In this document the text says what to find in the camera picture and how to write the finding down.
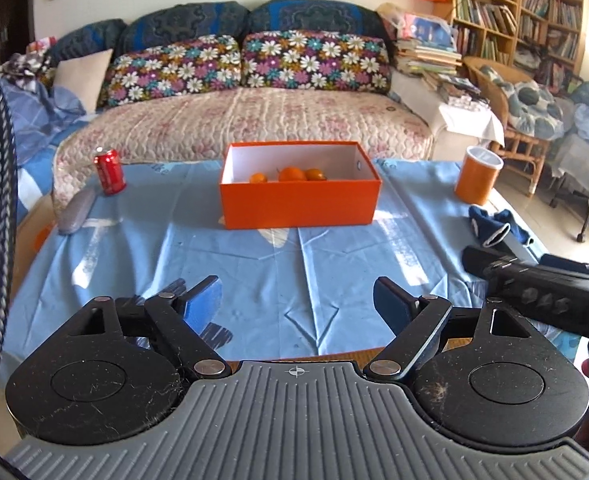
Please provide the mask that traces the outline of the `beige pillow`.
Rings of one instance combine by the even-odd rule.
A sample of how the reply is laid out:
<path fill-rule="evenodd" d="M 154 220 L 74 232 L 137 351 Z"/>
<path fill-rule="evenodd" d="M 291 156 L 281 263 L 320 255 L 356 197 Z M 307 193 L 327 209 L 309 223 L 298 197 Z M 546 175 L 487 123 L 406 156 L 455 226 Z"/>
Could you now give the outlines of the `beige pillow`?
<path fill-rule="evenodd" d="M 109 49 L 60 62 L 56 69 L 54 86 L 72 92 L 80 100 L 85 112 L 92 114 L 97 107 L 112 52 Z"/>

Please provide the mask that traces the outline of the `sofa with quilted cover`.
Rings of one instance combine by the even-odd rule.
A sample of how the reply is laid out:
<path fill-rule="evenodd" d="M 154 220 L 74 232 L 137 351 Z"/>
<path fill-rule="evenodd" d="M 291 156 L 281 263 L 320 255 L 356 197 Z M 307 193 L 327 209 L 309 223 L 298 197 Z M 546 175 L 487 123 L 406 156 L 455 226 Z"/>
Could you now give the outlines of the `sofa with quilted cover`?
<path fill-rule="evenodd" d="M 343 32 L 391 41 L 375 11 L 335 0 L 270 0 L 255 9 L 236 1 L 186 3 L 125 22 L 96 22 L 60 38 L 47 52 L 54 86 L 58 64 L 112 49 L 110 65 L 125 53 L 206 35 L 234 37 L 241 82 L 232 90 L 171 96 L 100 107 L 95 118 L 64 140 L 55 154 L 52 202 L 63 210 L 93 173 L 93 150 L 118 151 L 125 164 L 202 162 L 222 158 L 232 143 L 355 141 L 373 158 L 426 160 L 427 125 L 386 94 L 249 88 L 242 84 L 241 50 L 253 32 L 303 29 Z"/>

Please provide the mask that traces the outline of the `white draped side table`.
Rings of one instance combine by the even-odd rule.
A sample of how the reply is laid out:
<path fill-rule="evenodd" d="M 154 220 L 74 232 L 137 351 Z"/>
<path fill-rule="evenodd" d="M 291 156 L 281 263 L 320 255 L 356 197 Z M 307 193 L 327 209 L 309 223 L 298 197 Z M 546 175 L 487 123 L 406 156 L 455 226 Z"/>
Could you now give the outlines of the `white draped side table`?
<path fill-rule="evenodd" d="M 392 70 L 390 96 L 427 125 L 432 136 L 431 160 L 460 162 L 468 146 L 488 148 L 492 142 L 505 141 L 503 124 L 491 110 L 447 105 L 420 78 Z"/>

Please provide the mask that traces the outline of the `grey glasses case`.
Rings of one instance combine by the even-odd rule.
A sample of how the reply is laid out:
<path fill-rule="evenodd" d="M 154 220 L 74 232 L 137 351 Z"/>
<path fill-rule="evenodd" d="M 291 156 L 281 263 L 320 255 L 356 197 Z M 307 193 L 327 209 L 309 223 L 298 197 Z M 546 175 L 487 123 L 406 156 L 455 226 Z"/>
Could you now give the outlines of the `grey glasses case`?
<path fill-rule="evenodd" d="M 97 196 L 96 188 L 89 186 L 77 192 L 63 209 L 58 219 L 61 235 L 72 235 L 81 229 Z"/>

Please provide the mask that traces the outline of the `blue white sock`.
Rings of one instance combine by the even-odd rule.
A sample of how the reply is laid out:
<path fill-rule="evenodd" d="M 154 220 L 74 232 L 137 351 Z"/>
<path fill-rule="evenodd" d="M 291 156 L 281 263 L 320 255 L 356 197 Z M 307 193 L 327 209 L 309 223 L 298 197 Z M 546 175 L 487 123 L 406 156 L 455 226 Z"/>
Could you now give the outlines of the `blue white sock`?
<path fill-rule="evenodd" d="M 533 243 L 531 233 L 518 224 L 508 209 L 489 214 L 485 209 L 472 205 L 468 214 L 472 231 L 484 248 L 492 248 L 503 243 L 509 234 L 523 246 Z"/>

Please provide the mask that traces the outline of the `wooden bookshelf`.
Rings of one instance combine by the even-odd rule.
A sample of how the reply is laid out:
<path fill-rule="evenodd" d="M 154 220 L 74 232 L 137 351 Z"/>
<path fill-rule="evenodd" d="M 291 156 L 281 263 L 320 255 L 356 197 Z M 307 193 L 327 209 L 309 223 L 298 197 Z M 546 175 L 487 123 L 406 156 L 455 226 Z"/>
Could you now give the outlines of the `wooden bookshelf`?
<path fill-rule="evenodd" d="M 447 0 L 436 10 L 453 26 L 463 55 L 541 72 L 552 87 L 579 74 L 589 0 Z"/>

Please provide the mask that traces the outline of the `right floral cushion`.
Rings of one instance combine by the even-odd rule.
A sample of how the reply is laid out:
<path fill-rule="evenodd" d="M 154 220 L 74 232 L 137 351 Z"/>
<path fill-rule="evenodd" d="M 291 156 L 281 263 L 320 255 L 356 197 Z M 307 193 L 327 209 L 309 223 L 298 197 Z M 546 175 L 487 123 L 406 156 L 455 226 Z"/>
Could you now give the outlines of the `right floral cushion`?
<path fill-rule="evenodd" d="M 290 29 L 253 32 L 241 50 L 242 84 L 249 88 L 386 94 L 387 46 L 380 38 Z"/>

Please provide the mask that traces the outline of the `orange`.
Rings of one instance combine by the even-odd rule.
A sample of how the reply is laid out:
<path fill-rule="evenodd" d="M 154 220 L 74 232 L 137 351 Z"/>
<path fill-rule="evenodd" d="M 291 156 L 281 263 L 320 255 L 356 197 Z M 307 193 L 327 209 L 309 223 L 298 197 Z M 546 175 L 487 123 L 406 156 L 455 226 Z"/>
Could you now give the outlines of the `orange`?
<path fill-rule="evenodd" d="M 250 183 L 267 183 L 268 178 L 262 172 L 257 172 L 256 174 L 252 174 L 249 179 Z"/>
<path fill-rule="evenodd" d="M 326 181 L 327 177 L 326 174 L 323 173 L 323 170 L 318 168 L 309 168 L 304 171 L 306 180 L 308 181 Z"/>
<path fill-rule="evenodd" d="M 281 169 L 278 174 L 279 182 L 301 182 L 306 181 L 305 171 L 301 168 L 289 166 Z"/>

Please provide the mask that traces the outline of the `stack of books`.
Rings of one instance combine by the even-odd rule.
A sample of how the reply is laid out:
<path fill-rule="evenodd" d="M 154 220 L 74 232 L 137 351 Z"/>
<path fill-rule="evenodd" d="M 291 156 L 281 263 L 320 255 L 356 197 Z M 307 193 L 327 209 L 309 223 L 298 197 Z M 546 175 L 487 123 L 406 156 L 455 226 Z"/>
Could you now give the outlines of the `stack of books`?
<path fill-rule="evenodd" d="M 393 64 L 407 76 L 419 77 L 448 105 L 473 110 L 484 106 L 481 91 L 458 75 L 462 55 L 451 27 L 442 18 L 394 11 L 385 19 L 393 46 Z"/>

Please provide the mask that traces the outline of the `blue bedsheet pile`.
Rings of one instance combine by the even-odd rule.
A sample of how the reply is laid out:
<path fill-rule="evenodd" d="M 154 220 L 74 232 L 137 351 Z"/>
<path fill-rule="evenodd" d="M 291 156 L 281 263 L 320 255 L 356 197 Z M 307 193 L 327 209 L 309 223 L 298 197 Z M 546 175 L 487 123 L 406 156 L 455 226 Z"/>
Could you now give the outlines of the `blue bedsheet pile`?
<path fill-rule="evenodd" d="M 16 137 L 18 167 L 17 222 L 54 188 L 52 163 L 59 144 L 89 124 L 81 101 L 66 88 L 48 90 L 40 82 L 34 92 L 0 80 Z"/>

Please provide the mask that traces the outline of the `rattan chair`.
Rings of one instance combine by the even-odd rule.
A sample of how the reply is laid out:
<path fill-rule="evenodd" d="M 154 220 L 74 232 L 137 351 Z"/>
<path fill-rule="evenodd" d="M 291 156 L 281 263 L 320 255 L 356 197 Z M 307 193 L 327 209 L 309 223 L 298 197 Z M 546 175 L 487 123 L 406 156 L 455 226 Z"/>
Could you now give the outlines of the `rattan chair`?
<path fill-rule="evenodd" d="M 463 66 L 503 126 L 503 140 L 493 141 L 491 150 L 524 166 L 515 173 L 529 180 L 527 194 L 534 195 L 549 148 L 564 134 L 563 113 L 555 97 L 515 67 L 470 55 Z"/>

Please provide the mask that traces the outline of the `red soda can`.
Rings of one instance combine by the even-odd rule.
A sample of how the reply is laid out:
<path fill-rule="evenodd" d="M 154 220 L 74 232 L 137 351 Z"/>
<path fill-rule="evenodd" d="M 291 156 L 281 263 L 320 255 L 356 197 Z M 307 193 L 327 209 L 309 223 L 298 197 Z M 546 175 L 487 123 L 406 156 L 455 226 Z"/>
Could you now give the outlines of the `red soda can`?
<path fill-rule="evenodd" d="M 94 154 L 94 165 L 104 194 L 116 195 L 125 190 L 126 181 L 118 151 L 99 146 Z"/>

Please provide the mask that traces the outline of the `orange cylindrical cup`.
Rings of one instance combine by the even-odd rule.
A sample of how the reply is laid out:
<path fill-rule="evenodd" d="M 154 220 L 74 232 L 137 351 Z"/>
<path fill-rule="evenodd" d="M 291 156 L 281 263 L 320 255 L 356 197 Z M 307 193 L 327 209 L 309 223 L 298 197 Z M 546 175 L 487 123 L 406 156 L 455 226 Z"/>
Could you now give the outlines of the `orange cylindrical cup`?
<path fill-rule="evenodd" d="M 503 170 L 503 159 L 482 146 L 468 146 L 455 185 L 455 194 L 470 205 L 483 206 Z"/>

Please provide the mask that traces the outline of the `orange cardboard box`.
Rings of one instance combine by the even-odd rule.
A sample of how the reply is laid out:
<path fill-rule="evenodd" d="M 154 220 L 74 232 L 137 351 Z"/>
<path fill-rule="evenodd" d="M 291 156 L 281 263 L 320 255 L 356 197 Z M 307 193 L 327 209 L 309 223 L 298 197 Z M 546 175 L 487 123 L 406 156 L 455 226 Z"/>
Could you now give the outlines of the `orange cardboard box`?
<path fill-rule="evenodd" d="M 279 182 L 281 169 L 318 168 L 326 181 Z M 250 183 L 262 172 L 267 183 Z M 231 230 L 362 226 L 372 222 L 382 179 L 355 141 L 288 141 L 228 145 L 220 179 Z"/>

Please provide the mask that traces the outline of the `left floral cushion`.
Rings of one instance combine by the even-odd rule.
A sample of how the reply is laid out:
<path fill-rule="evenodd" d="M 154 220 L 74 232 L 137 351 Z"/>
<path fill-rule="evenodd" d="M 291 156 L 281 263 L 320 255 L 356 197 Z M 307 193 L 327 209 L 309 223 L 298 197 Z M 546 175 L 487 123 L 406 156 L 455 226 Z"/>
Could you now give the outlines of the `left floral cushion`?
<path fill-rule="evenodd" d="M 240 86 L 240 47 L 228 35 L 149 47 L 118 56 L 109 66 L 98 105 L 115 107 Z"/>

